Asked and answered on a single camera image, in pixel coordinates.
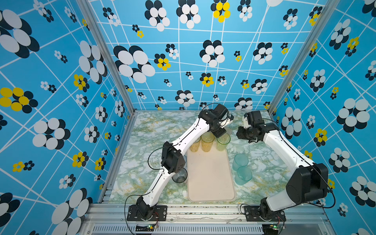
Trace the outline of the green clear glass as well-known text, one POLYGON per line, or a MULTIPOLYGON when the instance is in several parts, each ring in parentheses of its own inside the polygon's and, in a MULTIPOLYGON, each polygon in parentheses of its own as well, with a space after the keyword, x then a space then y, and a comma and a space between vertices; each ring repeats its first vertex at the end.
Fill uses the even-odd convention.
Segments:
POLYGON ((227 145, 231 141, 231 136, 228 133, 223 134, 221 137, 217 138, 217 150, 224 151, 227 148, 227 145))

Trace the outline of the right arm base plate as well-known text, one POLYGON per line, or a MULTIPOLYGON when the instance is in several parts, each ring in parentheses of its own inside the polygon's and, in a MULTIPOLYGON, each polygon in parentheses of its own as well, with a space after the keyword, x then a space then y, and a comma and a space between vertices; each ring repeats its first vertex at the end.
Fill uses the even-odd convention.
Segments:
POLYGON ((263 206, 242 206, 247 222, 286 222, 284 211, 271 211, 263 206))

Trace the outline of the yellow glass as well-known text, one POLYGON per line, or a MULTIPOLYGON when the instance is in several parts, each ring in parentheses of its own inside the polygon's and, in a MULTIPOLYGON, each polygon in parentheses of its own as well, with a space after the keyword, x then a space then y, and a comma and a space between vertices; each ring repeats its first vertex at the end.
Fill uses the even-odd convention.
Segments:
POLYGON ((200 147, 201 138, 197 138, 194 143, 190 146, 191 152, 197 152, 200 147))
POLYGON ((201 147, 204 152, 209 152, 212 148, 212 144, 215 140, 215 136, 212 132, 208 131, 201 136, 201 147))

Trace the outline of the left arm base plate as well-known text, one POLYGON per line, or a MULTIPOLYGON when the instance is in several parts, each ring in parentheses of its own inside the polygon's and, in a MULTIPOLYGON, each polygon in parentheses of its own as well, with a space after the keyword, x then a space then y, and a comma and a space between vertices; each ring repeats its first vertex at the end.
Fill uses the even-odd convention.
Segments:
POLYGON ((139 209, 137 205, 131 205, 128 207, 126 213, 127 221, 166 221, 167 206, 156 205, 152 208, 139 209))

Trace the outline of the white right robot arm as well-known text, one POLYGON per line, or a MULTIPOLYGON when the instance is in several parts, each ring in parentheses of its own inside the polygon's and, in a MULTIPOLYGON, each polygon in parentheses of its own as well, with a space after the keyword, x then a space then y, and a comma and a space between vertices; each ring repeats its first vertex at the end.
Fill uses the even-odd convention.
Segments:
POLYGON ((330 191, 328 168, 324 164, 316 164, 299 152, 282 136, 275 124, 240 126, 237 137, 250 143, 264 142, 277 153, 292 173, 284 190, 260 201, 259 216, 262 219, 271 220, 285 209, 327 196, 330 191))

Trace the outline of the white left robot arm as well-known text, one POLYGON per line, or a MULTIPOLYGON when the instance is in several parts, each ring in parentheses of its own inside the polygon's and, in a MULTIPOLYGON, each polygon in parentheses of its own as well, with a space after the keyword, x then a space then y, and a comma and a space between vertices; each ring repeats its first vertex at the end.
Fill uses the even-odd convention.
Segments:
POLYGON ((200 111, 192 126, 178 139, 163 144, 161 166, 156 169, 158 174, 146 193, 140 195, 136 201, 137 212, 143 219, 149 219, 153 215, 167 183, 185 166, 184 155, 194 141, 207 132, 211 132, 215 137, 221 137, 226 132, 225 126, 233 120, 234 117, 228 109, 218 103, 214 109, 205 108, 200 111))

